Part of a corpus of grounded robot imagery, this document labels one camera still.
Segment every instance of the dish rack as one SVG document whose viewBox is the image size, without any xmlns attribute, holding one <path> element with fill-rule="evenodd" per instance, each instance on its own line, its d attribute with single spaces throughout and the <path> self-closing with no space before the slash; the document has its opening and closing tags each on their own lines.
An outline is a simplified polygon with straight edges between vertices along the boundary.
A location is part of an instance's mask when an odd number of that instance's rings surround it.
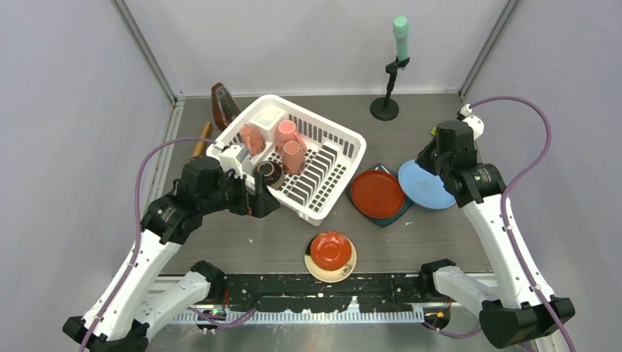
<svg viewBox="0 0 622 352">
<path fill-rule="evenodd" d="M 307 145 L 306 165 L 300 175 L 286 174 L 279 189 L 270 190 L 281 204 L 296 211 L 300 218 L 319 226 L 361 163 L 367 143 L 360 134 L 277 95 L 264 95 L 244 109 L 216 141 L 228 146 L 240 144 L 246 149 L 239 134 L 240 128 L 250 124 L 259 130 L 266 148 L 262 153 L 254 157 L 248 155 L 241 161 L 246 187 L 252 190 L 255 189 L 252 173 L 256 165 L 262 161 L 281 164 L 281 155 L 274 149 L 274 134 L 278 124 L 285 120 L 298 126 Z M 221 150 L 211 145 L 206 153 L 219 158 Z"/>
</svg>

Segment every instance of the microphone stand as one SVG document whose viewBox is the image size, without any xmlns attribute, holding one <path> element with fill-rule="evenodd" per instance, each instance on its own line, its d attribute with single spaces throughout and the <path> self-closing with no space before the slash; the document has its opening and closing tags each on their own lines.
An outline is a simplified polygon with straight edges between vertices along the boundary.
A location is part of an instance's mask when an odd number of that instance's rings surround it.
<svg viewBox="0 0 622 352">
<path fill-rule="evenodd" d="M 374 99 L 370 105 L 370 112 L 376 119 L 380 121 L 390 121 L 395 119 L 400 113 L 400 107 L 395 100 L 391 99 L 391 92 L 395 86 L 395 80 L 398 78 L 398 69 L 406 67 L 409 62 L 409 57 L 402 61 L 398 61 L 398 58 L 396 57 L 394 62 L 391 62 L 384 68 L 385 72 L 389 74 L 387 94 L 384 98 Z"/>
</svg>

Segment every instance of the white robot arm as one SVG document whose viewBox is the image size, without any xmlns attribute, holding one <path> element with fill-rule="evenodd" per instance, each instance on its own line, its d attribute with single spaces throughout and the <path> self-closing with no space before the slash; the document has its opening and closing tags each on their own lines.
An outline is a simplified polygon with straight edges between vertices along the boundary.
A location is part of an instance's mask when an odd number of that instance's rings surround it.
<svg viewBox="0 0 622 352">
<path fill-rule="evenodd" d="M 227 209 L 238 215 L 262 218 L 280 207 L 264 185 L 261 174 L 255 175 L 254 194 L 246 190 L 246 181 L 237 176 L 239 168 L 235 167 L 243 152 L 235 144 L 223 150 L 221 160 L 226 161 L 223 163 L 226 172 L 218 160 L 207 156 L 193 158 L 183 167 L 181 179 L 175 181 L 173 190 L 149 205 L 141 221 L 139 248 L 134 243 L 103 295 L 83 316 L 67 319 L 64 333 L 82 343 L 95 322 L 87 343 L 91 351 L 145 351 L 149 340 L 180 312 L 226 290 L 224 273 L 202 261 L 176 285 L 143 303 L 162 268 L 191 232 L 201 226 L 203 216 Z M 139 253 L 133 268 L 126 273 L 136 250 Z M 123 284 L 115 292 L 120 280 L 124 280 Z M 105 312 L 98 316 L 109 299 Z"/>
<path fill-rule="evenodd" d="M 450 260 L 422 265 L 420 285 L 430 297 L 448 296 L 479 318 L 488 340 L 497 348 L 546 336 L 556 325 L 534 291 L 538 288 L 554 307 L 562 322 L 574 316 L 568 298 L 557 298 L 533 261 L 524 243 L 509 199 L 505 202 L 509 226 L 535 287 L 530 285 L 502 219 L 505 183 L 494 165 L 478 162 L 474 140 L 483 132 L 483 123 L 465 106 L 459 120 L 436 127 L 436 136 L 417 156 L 426 171 L 439 175 L 445 189 L 471 221 L 497 278 L 491 288 L 466 275 Z"/>
</svg>

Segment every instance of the red bowl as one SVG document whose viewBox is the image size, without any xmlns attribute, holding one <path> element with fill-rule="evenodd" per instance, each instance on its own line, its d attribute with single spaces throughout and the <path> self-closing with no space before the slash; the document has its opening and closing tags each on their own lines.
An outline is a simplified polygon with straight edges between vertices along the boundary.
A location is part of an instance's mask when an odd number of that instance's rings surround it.
<svg viewBox="0 0 622 352">
<path fill-rule="evenodd" d="M 335 231 L 322 232 L 311 243 L 311 259 L 327 271 L 339 270 L 351 256 L 350 241 Z"/>
</svg>

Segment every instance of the orange plate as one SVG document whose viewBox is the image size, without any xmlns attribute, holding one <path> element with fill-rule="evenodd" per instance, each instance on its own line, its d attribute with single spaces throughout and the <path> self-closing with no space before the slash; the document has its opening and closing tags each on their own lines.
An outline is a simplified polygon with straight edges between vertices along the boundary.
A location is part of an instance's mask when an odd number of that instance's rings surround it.
<svg viewBox="0 0 622 352">
<path fill-rule="evenodd" d="M 352 202 L 361 213 L 375 219 L 388 219 L 400 212 L 406 196 L 398 179 L 380 170 L 367 170 L 354 179 Z"/>
<path fill-rule="evenodd" d="M 342 268 L 352 255 L 348 239 L 335 231 L 322 232 L 311 243 L 311 258 L 320 268 L 328 271 Z"/>
</svg>

